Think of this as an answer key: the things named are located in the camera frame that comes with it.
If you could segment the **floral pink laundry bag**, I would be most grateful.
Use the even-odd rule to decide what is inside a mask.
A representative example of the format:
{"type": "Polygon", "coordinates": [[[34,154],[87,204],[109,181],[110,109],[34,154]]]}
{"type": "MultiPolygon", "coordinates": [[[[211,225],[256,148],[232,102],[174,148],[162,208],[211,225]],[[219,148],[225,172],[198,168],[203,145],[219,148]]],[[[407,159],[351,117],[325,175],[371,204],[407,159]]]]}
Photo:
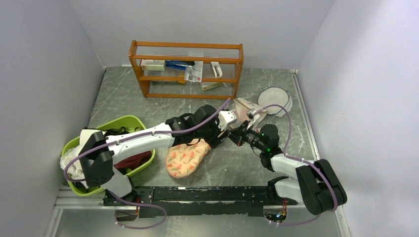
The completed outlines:
{"type": "Polygon", "coordinates": [[[203,139],[170,147],[165,158],[168,174],[177,179],[190,176],[210,150],[210,145],[203,139]]]}

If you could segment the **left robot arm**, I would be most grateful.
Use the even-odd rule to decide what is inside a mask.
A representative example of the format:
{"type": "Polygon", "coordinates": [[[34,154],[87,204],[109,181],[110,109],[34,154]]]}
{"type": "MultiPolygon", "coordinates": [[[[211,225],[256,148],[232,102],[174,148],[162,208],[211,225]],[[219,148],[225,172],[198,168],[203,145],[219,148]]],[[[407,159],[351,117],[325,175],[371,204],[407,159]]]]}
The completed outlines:
{"type": "Polygon", "coordinates": [[[88,187],[108,189],[122,204],[131,205],[136,201],[137,191],[115,164],[146,151],[188,144],[195,139],[204,140],[215,148],[229,134],[227,128],[236,120],[231,111],[204,105],[194,113],[172,117],[154,127],[129,134],[105,135],[102,130],[84,129],[79,153],[83,181],[88,187]]]}

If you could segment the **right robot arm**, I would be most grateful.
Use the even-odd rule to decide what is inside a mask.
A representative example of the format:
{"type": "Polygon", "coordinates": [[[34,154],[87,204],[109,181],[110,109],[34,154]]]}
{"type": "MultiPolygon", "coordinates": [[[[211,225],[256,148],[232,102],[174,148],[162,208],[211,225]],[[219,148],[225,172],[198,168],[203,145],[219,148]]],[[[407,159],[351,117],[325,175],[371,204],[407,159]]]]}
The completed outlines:
{"type": "Polygon", "coordinates": [[[266,196],[271,204],[287,198],[303,203],[311,214],[319,215],[347,203],[346,191],[329,161],[288,157],[279,146],[277,126],[266,124],[255,131],[245,121],[231,131],[229,138],[237,146],[248,143],[252,149],[260,150],[262,166],[282,174],[268,182],[266,196]]]}

